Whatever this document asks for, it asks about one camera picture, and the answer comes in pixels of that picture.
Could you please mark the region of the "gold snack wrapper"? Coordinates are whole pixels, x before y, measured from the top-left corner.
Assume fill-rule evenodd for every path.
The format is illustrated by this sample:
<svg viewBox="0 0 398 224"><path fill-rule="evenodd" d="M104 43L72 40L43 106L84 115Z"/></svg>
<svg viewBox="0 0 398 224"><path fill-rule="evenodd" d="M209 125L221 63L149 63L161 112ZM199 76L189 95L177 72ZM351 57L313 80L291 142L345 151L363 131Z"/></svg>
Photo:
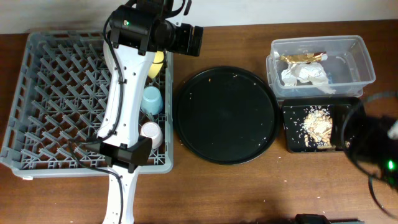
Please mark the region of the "gold snack wrapper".
<svg viewBox="0 0 398 224"><path fill-rule="evenodd" d="M312 63L324 61L328 58L326 52L305 53L296 55L281 55L279 59L287 63Z"/></svg>

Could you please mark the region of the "yellow bowl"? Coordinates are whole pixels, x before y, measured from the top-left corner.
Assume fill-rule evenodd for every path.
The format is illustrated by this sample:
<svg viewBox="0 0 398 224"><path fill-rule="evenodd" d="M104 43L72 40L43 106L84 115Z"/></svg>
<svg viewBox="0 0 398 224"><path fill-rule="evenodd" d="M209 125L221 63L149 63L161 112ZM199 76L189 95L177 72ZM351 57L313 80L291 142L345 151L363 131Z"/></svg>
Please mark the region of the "yellow bowl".
<svg viewBox="0 0 398 224"><path fill-rule="evenodd" d="M149 78L154 79L159 74L160 69L164 64L164 61L165 61L165 53L161 51L156 52L154 61L149 69L148 73Z"/></svg>

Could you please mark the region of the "white napkin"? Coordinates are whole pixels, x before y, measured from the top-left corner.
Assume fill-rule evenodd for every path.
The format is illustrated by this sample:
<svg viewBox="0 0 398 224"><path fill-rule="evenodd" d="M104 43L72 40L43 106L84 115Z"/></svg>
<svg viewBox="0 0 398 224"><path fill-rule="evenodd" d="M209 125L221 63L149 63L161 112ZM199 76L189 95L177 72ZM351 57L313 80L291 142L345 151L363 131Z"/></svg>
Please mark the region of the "white napkin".
<svg viewBox="0 0 398 224"><path fill-rule="evenodd" d="M290 63L288 68L281 72L284 86L297 86L297 82L319 85L319 90L326 94L335 94L336 90L330 88L326 71L318 62Z"/></svg>

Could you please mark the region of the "food scraps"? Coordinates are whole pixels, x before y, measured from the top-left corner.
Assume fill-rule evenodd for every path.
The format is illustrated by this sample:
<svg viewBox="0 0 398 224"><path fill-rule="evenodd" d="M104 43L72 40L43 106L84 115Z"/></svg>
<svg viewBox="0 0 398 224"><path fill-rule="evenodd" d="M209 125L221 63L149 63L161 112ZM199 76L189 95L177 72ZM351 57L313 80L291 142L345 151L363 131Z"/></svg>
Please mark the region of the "food scraps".
<svg viewBox="0 0 398 224"><path fill-rule="evenodd" d="M331 143L333 118L330 112L321 106L310 106L304 112L301 130L305 147L314 147L321 151L333 149Z"/></svg>

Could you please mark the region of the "pink cup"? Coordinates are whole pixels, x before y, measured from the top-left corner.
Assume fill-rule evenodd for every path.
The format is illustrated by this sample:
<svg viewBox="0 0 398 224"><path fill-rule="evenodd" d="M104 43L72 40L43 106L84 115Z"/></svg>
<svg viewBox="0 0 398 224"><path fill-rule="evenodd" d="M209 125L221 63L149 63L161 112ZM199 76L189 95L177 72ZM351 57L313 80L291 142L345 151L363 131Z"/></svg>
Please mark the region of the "pink cup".
<svg viewBox="0 0 398 224"><path fill-rule="evenodd" d="M152 149L159 148L163 143L163 134L160 126L152 121L142 125L140 135L152 139Z"/></svg>

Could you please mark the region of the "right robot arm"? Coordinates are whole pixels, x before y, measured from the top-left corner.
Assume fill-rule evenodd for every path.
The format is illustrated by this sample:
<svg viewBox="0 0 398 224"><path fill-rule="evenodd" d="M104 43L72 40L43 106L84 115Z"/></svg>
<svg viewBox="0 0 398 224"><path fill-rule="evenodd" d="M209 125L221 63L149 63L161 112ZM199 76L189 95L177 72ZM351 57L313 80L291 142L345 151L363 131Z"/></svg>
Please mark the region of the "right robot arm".
<svg viewBox="0 0 398 224"><path fill-rule="evenodd" d="M341 116L332 122L331 141L368 177L374 203L388 217L397 219L377 199L373 186L378 180L397 190L397 120L388 116Z"/></svg>

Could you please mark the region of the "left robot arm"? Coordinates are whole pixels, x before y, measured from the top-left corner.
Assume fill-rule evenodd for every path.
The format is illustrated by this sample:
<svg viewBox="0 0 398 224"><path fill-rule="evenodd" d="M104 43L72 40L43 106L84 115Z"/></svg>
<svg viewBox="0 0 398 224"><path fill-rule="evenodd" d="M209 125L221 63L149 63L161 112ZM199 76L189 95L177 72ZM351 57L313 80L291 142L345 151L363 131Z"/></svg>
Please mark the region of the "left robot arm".
<svg viewBox="0 0 398 224"><path fill-rule="evenodd" d="M151 138L139 134L145 83L158 51L197 57L203 28L181 22L191 1L178 9L173 1L128 1L107 18L103 52L111 81L104 120L96 139L83 147L105 157L109 175L104 223L133 223L133 203L140 169L152 150Z"/></svg>

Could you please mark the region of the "grey plate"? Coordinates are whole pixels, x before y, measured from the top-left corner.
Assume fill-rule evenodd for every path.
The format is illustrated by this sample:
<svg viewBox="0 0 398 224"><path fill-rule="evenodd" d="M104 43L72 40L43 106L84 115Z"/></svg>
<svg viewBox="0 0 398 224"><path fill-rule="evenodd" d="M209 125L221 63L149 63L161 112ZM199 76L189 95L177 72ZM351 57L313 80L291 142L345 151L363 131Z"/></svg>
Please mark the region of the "grey plate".
<svg viewBox="0 0 398 224"><path fill-rule="evenodd" d="M105 60L106 66L107 66L110 74L112 74L113 70L114 70L114 59L111 54L109 45L106 42L103 42L103 53L104 53L104 60Z"/></svg>

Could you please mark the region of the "light blue cup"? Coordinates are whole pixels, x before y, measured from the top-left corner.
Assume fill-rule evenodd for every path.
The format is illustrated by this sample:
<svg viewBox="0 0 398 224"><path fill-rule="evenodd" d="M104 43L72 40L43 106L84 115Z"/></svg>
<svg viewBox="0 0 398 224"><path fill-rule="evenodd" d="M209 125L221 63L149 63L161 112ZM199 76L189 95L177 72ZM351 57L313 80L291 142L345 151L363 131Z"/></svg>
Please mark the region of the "light blue cup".
<svg viewBox="0 0 398 224"><path fill-rule="evenodd" d="M145 114L157 115L163 109L163 100L161 92L154 86L148 86L144 88L141 110Z"/></svg>

